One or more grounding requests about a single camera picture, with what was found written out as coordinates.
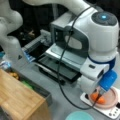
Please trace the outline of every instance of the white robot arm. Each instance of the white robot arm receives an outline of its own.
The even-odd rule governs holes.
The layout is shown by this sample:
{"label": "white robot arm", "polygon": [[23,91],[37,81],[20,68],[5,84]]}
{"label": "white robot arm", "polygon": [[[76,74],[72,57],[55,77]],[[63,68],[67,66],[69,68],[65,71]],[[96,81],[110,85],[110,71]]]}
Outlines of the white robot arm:
{"label": "white robot arm", "polygon": [[21,15],[10,8],[9,1],[0,0],[0,45],[5,52],[4,59],[11,65],[19,63],[20,66],[23,66],[27,62],[17,38],[8,36],[22,23]]}
{"label": "white robot arm", "polygon": [[[76,15],[90,7],[90,5],[83,0],[23,1],[36,6],[48,3],[61,4]],[[21,16],[10,9],[8,0],[0,0],[0,16],[2,17],[0,22],[0,44],[8,56],[7,59],[15,62],[19,61],[19,56],[25,59],[19,42],[13,37],[7,37],[8,33],[22,25]],[[71,25],[72,22],[68,24],[65,29],[69,30]],[[78,34],[85,36],[89,41],[89,55],[80,70],[82,73],[80,84],[83,91],[90,94],[99,85],[103,75],[114,67],[114,65],[111,67],[110,64],[115,62],[118,54],[116,46],[118,42],[119,25],[114,15],[107,12],[98,12],[92,7],[78,18],[74,25],[74,30],[78,31]]]}

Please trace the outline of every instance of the orange object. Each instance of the orange object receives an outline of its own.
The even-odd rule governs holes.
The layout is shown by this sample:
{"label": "orange object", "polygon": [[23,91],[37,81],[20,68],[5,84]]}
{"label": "orange object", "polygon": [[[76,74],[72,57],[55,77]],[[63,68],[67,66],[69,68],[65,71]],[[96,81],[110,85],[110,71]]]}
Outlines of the orange object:
{"label": "orange object", "polygon": [[[98,97],[98,93],[95,92],[95,93],[91,94],[90,97],[91,97],[91,99],[95,102],[96,99],[97,99],[97,97]],[[99,98],[99,100],[97,101],[98,104],[105,104],[105,102],[106,102],[106,101],[105,101],[105,98],[104,98],[103,96],[101,96],[101,97]]]}

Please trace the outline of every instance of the wire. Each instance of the wire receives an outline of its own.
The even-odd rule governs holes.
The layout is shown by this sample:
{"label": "wire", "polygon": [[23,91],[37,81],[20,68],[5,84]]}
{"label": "wire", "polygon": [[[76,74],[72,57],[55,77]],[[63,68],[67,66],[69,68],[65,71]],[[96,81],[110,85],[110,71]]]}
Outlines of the wire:
{"label": "wire", "polygon": [[82,11],[82,12],[75,18],[75,20],[73,21],[72,26],[71,26],[71,29],[69,30],[68,40],[67,40],[66,45],[65,45],[65,48],[64,48],[64,50],[63,50],[63,52],[62,52],[62,54],[61,54],[61,57],[60,57],[60,60],[59,60],[59,64],[58,64],[58,68],[57,68],[58,83],[59,83],[59,87],[60,87],[60,90],[61,90],[63,96],[66,98],[66,100],[67,100],[71,105],[73,105],[74,107],[76,107],[76,108],[78,108],[78,109],[81,109],[81,110],[92,109],[102,95],[99,94],[98,97],[97,97],[97,99],[96,99],[96,101],[94,102],[94,104],[93,104],[92,106],[87,107],[87,108],[82,108],[82,107],[77,106],[76,104],[74,104],[74,103],[66,96],[66,94],[65,94],[65,92],[64,92],[64,90],[63,90],[63,88],[62,88],[62,86],[61,86],[61,83],[60,83],[60,65],[61,65],[61,62],[62,62],[63,55],[64,55],[64,53],[65,53],[65,51],[66,51],[66,49],[67,49],[67,47],[68,47],[68,43],[69,43],[69,41],[70,41],[70,38],[71,38],[71,36],[73,35],[73,27],[74,27],[74,24],[76,23],[77,19],[78,19],[85,11],[87,11],[88,9],[90,9],[90,8],[92,8],[92,7],[95,7],[95,6],[96,6],[96,5],[90,6],[90,7],[88,7],[87,9],[85,9],[84,11]]}

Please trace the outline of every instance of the wooden block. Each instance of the wooden block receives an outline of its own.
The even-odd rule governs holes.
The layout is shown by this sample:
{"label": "wooden block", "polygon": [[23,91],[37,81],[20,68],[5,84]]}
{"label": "wooden block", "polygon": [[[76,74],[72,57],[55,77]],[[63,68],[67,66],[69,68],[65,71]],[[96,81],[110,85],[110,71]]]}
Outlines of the wooden block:
{"label": "wooden block", "polygon": [[0,106],[12,120],[51,120],[46,100],[0,70]]}

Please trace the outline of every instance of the black cable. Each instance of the black cable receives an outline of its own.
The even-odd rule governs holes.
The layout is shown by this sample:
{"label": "black cable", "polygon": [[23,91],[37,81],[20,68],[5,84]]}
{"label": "black cable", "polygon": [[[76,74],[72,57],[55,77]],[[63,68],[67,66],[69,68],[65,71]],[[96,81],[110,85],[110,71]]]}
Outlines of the black cable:
{"label": "black cable", "polygon": [[77,106],[76,104],[74,104],[74,103],[66,96],[66,94],[65,94],[65,92],[64,92],[64,90],[63,90],[63,88],[62,88],[62,86],[61,86],[61,83],[60,83],[60,65],[61,65],[61,62],[62,62],[63,55],[64,55],[64,53],[65,53],[65,51],[66,51],[66,49],[67,49],[67,47],[68,47],[68,43],[69,43],[69,41],[70,41],[70,38],[71,38],[71,36],[73,35],[73,27],[74,27],[74,24],[76,23],[77,19],[78,19],[85,11],[87,11],[88,9],[90,9],[90,8],[92,8],[92,7],[95,7],[95,6],[96,6],[96,5],[90,6],[90,7],[88,7],[87,9],[85,9],[84,11],[82,11],[82,12],[75,18],[75,20],[73,21],[72,26],[71,26],[71,29],[70,29],[70,31],[69,31],[68,40],[67,40],[66,45],[65,45],[65,48],[64,48],[64,50],[63,50],[63,52],[62,52],[62,54],[61,54],[61,57],[60,57],[60,60],[59,60],[59,64],[58,64],[58,68],[57,68],[58,83],[59,83],[59,87],[60,87],[60,90],[61,90],[63,96],[66,98],[66,100],[67,100],[70,104],[72,104],[74,107],[76,107],[76,108],[78,108],[78,109],[81,109],[81,110],[92,109],[92,108],[95,106],[95,104],[97,103],[97,101],[99,100],[99,98],[101,97],[101,95],[100,95],[100,94],[98,95],[96,101],[95,101],[94,104],[93,104],[92,106],[90,106],[90,107],[82,108],[82,107]]}

